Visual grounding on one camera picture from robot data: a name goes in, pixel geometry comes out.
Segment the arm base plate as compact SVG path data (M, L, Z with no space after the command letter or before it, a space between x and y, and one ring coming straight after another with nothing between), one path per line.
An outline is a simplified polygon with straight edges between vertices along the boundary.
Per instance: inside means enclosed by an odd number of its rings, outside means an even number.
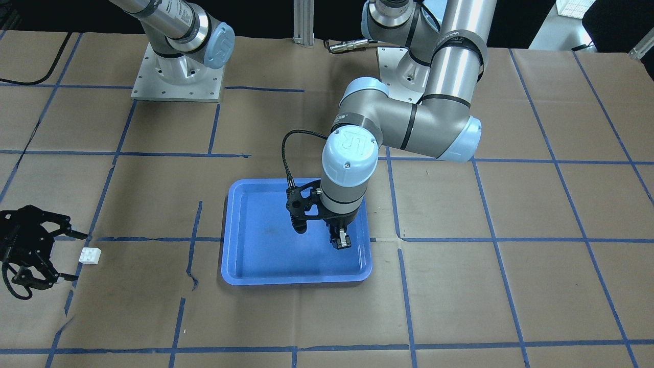
M147 45L131 93L133 100L218 103L224 68L211 69L188 58L164 58Z
M389 90L376 107L385 111L407 111L425 95L430 67L417 63L408 49L378 48L379 77Z

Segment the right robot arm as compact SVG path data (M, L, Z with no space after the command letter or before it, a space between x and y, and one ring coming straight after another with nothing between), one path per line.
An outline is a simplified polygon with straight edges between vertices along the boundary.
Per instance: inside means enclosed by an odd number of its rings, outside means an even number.
M186 1L116 1L137 18L149 45L131 93L136 101L218 102L224 68L235 48L227 23ZM77 276L58 272L51 262L56 236L84 240L68 215L33 205L2 211L2 279L12 296L28 300Z

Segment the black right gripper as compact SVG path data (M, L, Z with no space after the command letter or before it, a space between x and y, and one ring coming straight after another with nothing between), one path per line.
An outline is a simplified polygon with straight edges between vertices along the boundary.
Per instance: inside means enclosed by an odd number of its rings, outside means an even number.
M77 275L58 272L51 262L54 237L66 235L84 240L89 236L74 229L68 215L47 212L34 205L5 210L1 215L2 262L19 266L18 274L13 277L14 284L26 289L46 290L63 280L74 282L79 279ZM55 223L59 228L48 232L43 223ZM30 267L44 278L35 278Z

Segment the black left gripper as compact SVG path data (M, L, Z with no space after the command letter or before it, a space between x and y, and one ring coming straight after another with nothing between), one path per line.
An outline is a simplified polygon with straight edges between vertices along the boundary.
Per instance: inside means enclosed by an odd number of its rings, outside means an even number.
M330 227L330 243L334 249L346 249L352 246L350 236L346 233L348 226L355 221L355 217L334 217L325 219Z

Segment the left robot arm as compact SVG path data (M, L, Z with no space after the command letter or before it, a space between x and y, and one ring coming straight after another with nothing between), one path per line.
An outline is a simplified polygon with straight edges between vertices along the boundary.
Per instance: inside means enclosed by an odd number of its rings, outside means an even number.
M495 1L448 1L439 21L417 1L368 1L362 33L402 45L423 82L416 102L390 95L373 77L351 81L322 153L319 198L329 213L330 240L349 247L346 229L388 145L451 162L469 160L481 138L471 101L488 57Z

